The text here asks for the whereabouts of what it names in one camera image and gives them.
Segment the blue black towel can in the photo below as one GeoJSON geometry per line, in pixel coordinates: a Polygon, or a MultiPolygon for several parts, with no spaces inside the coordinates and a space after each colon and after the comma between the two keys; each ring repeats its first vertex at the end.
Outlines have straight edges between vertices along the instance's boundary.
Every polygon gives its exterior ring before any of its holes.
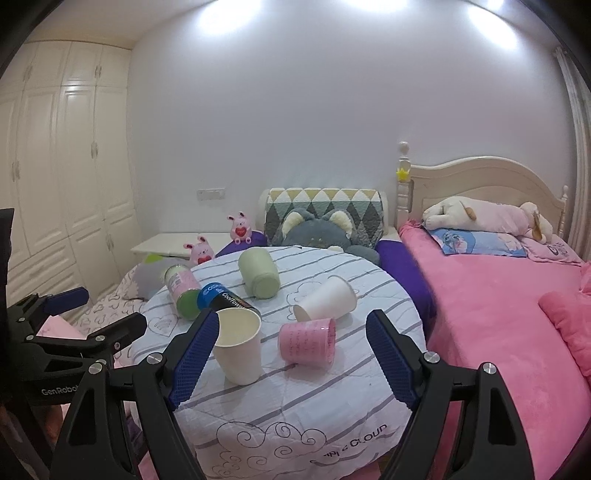
{"type": "Polygon", "coordinates": [[[246,302],[245,299],[231,292],[228,288],[218,282],[210,282],[202,287],[197,294],[197,307],[199,310],[212,309],[221,311],[228,308],[242,308],[250,310],[259,315],[255,306],[246,302]]]}

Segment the pink bunny toy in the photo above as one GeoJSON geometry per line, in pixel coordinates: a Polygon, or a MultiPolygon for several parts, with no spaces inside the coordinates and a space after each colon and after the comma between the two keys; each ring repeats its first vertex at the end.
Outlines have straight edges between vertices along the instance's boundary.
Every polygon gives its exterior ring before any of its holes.
{"type": "Polygon", "coordinates": [[[228,220],[231,221],[229,235],[233,243],[236,245],[252,243],[252,223],[245,213],[239,211],[238,214],[228,215],[228,220]]]}
{"type": "Polygon", "coordinates": [[[204,236],[198,236],[193,243],[185,243],[183,248],[189,251],[189,261],[193,265],[204,264],[215,258],[215,253],[204,236]]]}

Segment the cream wardrobe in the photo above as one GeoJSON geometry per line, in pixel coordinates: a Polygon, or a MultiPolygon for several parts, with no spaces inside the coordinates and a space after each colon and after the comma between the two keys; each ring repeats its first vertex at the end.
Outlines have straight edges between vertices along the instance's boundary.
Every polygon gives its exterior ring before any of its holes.
{"type": "Polygon", "coordinates": [[[1,203],[14,212],[10,301],[78,286],[98,301],[134,264],[130,56],[97,43],[30,42],[2,74],[1,203]]]}

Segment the light green cup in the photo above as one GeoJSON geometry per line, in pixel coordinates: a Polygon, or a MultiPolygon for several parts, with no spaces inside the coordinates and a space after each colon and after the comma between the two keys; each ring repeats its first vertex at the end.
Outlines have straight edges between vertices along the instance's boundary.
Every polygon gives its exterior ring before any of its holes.
{"type": "Polygon", "coordinates": [[[269,250],[252,247],[240,254],[238,268],[245,289],[256,299],[270,299],[280,290],[280,274],[269,250]]]}

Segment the wall socket panel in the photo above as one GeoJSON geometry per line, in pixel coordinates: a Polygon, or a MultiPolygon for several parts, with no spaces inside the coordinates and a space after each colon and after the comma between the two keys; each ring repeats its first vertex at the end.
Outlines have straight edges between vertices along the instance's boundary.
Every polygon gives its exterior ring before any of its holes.
{"type": "Polygon", "coordinates": [[[225,198],[224,187],[199,189],[197,191],[197,199],[199,201],[217,201],[225,198]]]}

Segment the cream curtain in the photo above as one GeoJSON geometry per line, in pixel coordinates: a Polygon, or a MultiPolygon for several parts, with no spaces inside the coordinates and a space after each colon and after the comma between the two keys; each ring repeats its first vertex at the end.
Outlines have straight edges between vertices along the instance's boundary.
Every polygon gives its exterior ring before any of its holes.
{"type": "Polygon", "coordinates": [[[590,88],[566,49],[559,46],[558,62],[571,107],[576,152],[576,183],[571,215],[569,244],[590,259],[590,88]]]}

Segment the yellow star sticker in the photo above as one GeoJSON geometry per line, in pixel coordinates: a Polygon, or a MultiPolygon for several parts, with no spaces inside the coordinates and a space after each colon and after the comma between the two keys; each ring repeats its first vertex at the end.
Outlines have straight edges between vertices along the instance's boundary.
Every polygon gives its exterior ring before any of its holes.
{"type": "Polygon", "coordinates": [[[397,179],[399,182],[404,182],[404,183],[409,182],[411,179],[411,170],[399,168],[397,170],[397,179]]]}

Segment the striped white quilt cover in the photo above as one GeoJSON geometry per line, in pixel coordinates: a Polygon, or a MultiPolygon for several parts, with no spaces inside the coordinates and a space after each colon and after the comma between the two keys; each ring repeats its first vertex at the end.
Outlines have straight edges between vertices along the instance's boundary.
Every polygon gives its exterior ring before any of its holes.
{"type": "Polygon", "coordinates": [[[304,247],[273,247],[270,256],[280,291],[253,301],[262,317],[262,375],[236,386],[209,359],[176,419],[208,478],[339,479],[394,449],[410,418],[367,342],[367,316],[384,311],[419,347],[422,321],[406,290],[363,258],[304,247]],[[284,362],[280,327],[332,276],[348,281],[358,299],[337,323],[335,360],[327,369],[284,362]]]}

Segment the pink bunny toy near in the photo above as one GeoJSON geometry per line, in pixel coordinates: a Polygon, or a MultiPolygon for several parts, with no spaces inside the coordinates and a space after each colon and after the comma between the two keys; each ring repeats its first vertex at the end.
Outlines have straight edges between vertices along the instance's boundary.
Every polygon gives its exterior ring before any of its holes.
{"type": "Polygon", "coordinates": [[[193,265],[204,264],[215,258],[215,253],[204,236],[198,236],[193,243],[185,243],[183,248],[189,251],[189,261],[193,265]]]}

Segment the white paper cup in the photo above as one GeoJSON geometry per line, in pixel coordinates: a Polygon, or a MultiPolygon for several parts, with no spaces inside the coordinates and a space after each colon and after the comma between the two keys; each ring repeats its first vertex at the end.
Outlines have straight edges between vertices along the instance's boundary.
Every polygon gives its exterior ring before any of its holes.
{"type": "Polygon", "coordinates": [[[331,276],[294,305],[294,316],[298,322],[338,320],[352,313],[357,303],[358,297],[351,284],[342,277],[331,276]]]}
{"type": "Polygon", "coordinates": [[[262,319],[252,309],[217,311],[219,332],[213,354],[229,382],[244,386],[263,375],[260,328],[262,319]]]}

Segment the heart pattern sheet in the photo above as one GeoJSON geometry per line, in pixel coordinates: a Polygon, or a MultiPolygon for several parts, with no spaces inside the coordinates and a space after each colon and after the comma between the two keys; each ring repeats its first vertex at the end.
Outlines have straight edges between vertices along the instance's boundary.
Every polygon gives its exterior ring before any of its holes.
{"type": "Polygon", "coordinates": [[[138,312],[147,302],[138,293],[133,280],[137,266],[129,270],[110,293],[86,308],[73,322],[74,328],[86,336],[131,313],[138,312]]]}

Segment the light pink quilt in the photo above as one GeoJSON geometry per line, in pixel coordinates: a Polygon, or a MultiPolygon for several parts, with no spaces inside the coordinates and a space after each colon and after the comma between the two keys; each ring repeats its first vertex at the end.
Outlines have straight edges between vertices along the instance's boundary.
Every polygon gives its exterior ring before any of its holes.
{"type": "Polygon", "coordinates": [[[81,334],[73,325],[69,324],[60,316],[50,316],[43,323],[38,336],[58,339],[85,340],[86,336],[81,334]]]}

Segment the cream wooden headboard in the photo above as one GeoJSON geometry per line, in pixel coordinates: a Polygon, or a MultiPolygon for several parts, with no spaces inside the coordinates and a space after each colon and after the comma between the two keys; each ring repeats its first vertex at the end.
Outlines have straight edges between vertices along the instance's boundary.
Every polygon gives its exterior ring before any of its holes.
{"type": "Polygon", "coordinates": [[[410,169],[411,179],[406,183],[397,180],[397,227],[410,219],[420,220],[423,211],[439,201],[461,195],[513,205],[531,201],[555,234],[565,236],[568,187],[557,197],[531,169],[512,159],[485,155],[422,166],[411,161],[409,143],[402,141],[398,168],[410,169]]]}

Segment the pink bunny toy far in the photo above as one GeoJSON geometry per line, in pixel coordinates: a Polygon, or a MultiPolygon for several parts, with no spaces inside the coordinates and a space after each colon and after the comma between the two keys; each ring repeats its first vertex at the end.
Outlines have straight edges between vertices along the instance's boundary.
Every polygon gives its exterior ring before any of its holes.
{"type": "Polygon", "coordinates": [[[231,221],[229,235],[233,243],[236,245],[252,243],[252,223],[245,213],[239,211],[238,214],[228,215],[228,220],[231,221]]]}

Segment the grey cat plush cushion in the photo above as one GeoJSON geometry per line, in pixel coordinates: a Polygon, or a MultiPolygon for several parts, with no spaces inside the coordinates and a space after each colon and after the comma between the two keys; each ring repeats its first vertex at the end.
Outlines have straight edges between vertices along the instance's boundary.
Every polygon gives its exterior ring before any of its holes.
{"type": "Polygon", "coordinates": [[[342,209],[334,209],[322,217],[304,209],[291,210],[280,226],[280,244],[332,250],[381,265],[380,254],[359,243],[353,219],[342,209]]]}

